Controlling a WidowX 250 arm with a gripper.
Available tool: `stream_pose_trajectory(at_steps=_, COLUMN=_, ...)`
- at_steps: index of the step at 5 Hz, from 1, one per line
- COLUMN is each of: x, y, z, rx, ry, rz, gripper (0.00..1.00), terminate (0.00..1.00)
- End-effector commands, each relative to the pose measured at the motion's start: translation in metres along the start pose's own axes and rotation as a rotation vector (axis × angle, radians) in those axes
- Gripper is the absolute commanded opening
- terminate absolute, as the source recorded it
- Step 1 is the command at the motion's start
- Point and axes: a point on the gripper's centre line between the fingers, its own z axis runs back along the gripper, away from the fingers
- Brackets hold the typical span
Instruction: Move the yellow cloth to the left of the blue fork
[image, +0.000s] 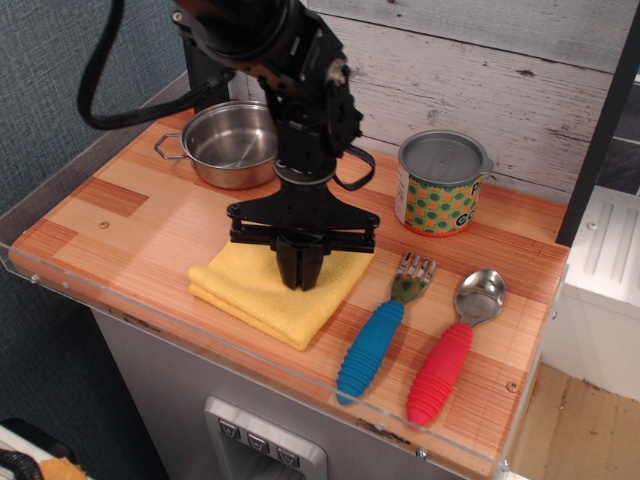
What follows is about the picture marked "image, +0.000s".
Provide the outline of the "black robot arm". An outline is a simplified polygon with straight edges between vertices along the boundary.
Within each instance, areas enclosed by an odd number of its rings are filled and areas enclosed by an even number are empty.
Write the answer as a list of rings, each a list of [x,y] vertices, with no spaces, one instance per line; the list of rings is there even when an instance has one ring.
[[[373,252],[378,216],[338,200],[328,187],[345,153],[375,165],[353,144],[363,116],[341,41],[299,1],[180,1],[177,7],[185,40],[258,81],[276,127],[280,188],[228,207],[231,240],[269,246],[283,283],[302,290],[315,287],[332,252]]]

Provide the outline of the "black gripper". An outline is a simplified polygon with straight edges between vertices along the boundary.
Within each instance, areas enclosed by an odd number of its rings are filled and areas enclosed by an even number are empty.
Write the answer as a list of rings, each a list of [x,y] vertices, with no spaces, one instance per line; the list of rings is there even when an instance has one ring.
[[[328,187],[332,170],[316,177],[285,167],[275,173],[280,180],[276,193],[233,203],[227,215],[233,242],[275,247],[281,279],[289,289],[313,289],[325,254],[374,251],[379,216],[334,196]]]

